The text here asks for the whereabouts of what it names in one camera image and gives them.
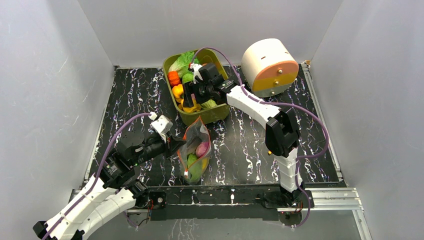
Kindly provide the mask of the clear zip top bag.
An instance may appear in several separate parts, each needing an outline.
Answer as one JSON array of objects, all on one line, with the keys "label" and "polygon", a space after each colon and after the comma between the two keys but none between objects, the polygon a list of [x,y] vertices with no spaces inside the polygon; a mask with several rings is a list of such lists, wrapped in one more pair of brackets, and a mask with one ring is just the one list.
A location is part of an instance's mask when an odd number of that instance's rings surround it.
[{"label": "clear zip top bag", "polygon": [[210,133],[200,117],[187,127],[183,140],[186,144],[177,151],[181,175],[187,184],[196,185],[212,155]]}]

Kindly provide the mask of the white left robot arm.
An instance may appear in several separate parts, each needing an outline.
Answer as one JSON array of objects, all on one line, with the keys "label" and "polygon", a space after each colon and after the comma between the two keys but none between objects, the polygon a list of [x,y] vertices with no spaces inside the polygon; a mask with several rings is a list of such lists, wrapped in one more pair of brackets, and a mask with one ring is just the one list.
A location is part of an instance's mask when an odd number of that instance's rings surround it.
[{"label": "white left robot arm", "polygon": [[149,191],[140,180],[131,180],[135,167],[162,155],[171,157],[186,143],[170,132],[125,132],[108,154],[100,171],[57,215],[38,221],[33,231],[39,239],[86,240],[102,225],[132,208],[149,203]]}]

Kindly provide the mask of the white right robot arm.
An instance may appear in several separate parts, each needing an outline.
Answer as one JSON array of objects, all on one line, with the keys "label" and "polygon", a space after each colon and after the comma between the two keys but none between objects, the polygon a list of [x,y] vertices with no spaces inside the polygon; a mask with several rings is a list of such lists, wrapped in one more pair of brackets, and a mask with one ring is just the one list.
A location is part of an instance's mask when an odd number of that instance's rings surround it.
[{"label": "white right robot arm", "polygon": [[213,63],[190,63],[187,70],[191,81],[183,83],[183,106],[191,107],[194,101],[203,104],[208,100],[221,101],[237,108],[257,121],[265,129],[264,142],[268,153],[274,156],[279,170],[279,191],[268,190],[259,198],[265,208],[295,207],[302,199],[302,178],[297,166],[300,130],[295,111],[266,104],[248,92],[241,79],[225,79]]}]

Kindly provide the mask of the green leafy vegetable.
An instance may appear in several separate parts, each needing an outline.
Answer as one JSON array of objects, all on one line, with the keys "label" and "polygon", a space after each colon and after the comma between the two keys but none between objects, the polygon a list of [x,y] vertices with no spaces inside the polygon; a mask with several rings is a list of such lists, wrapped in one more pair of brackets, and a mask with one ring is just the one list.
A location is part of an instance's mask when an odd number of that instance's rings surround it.
[{"label": "green leafy vegetable", "polygon": [[187,182],[190,184],[196,184],[202,177],[204,172],[204,160],[198,159],[197,155],[190,153],[187,156],[187,166],[188,166],[188,177]]}]

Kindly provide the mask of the green bumpy citrus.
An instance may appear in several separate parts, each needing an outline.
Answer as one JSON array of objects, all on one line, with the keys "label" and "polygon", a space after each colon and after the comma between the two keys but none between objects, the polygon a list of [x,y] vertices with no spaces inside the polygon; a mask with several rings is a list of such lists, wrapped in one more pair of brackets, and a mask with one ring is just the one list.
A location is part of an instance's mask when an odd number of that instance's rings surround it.
[{"label": "green bumpy citrus", "polygon": [[194,74],[193,73],[186,73],[183,75],[181,82],[183,84],[192,82],[194,80]]}]

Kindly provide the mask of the orange yellow bell pepper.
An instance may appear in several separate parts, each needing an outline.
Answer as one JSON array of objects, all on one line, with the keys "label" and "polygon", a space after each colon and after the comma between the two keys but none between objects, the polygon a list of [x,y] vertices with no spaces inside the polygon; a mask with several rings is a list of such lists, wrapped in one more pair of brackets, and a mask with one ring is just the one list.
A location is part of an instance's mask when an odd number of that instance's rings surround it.
[{"label": "orange yellow bell pepper", "polygon": [[175,101],[180,104],[184,100],[184,88],[182,84],[175,85],[172,89]]}]

